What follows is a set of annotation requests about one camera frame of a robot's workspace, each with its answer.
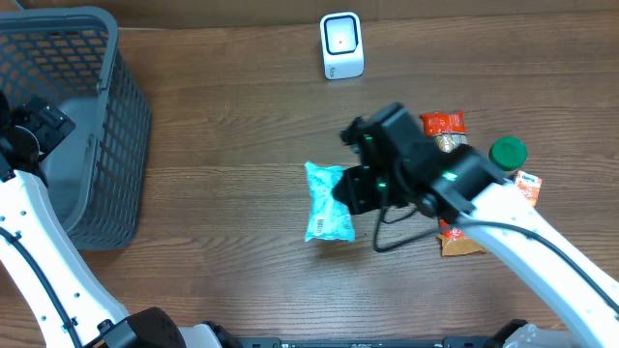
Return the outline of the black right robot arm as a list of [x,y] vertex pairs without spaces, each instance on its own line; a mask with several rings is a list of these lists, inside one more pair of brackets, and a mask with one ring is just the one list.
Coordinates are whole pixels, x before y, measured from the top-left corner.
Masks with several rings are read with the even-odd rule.
[[563,321],[579,347],[618,344],[618,283],[552,227],[469,145],[441,151],[394,102],[340,134],[359,156],[333,196],[354,215],[412,204],[492,252]]

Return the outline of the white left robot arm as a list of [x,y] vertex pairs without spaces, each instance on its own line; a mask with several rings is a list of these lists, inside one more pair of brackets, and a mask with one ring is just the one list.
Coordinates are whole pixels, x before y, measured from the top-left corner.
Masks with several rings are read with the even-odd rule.
[[222,326],[179,327],[160,308],[130,314],[99,283],[53,211],[40,157],[71,131],[44,104],[22,118],[1,101],[1,262],[49,347],[238,347]]

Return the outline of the green lid jar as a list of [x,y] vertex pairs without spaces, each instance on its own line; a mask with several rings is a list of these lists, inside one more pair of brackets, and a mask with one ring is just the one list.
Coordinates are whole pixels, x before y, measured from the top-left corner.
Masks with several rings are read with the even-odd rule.
[[525,164],[528,151],[525,144],[516,137],[497,139],[488,151],[488,158],[504,171],[516,171]]

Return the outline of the small orange snack packet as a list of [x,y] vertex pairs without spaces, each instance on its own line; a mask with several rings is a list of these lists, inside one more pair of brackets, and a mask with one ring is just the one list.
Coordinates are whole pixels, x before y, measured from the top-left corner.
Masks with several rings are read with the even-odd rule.
[[543,179],[525,171],[518,170],[514,178],[515,185],[518,187],[524,198],[535,207],[542,186]]

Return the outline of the teal snack packet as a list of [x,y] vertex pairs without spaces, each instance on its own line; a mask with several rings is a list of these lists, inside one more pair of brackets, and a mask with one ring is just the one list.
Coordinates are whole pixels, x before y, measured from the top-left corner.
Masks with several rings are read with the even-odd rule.
[[355,240],[355,230],[348,207],[333,195],[333,189],[343,178],[340,166],[319,166],[305,163],[309,186],[310,210],[305,241]]

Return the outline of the orange spaghetti package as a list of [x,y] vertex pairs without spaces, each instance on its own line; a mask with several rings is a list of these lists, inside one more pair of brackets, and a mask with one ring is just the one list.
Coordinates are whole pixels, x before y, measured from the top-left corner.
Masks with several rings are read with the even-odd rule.
[[[441,151],[449,153],[457,146],[468,143],[462,110],[451,113],[423,113],[420,118],[425,134],[434,139]],[[486,253],[484,247],[466,237],[458,228],[450,227],[440,232],[437,239],[443,257]]]

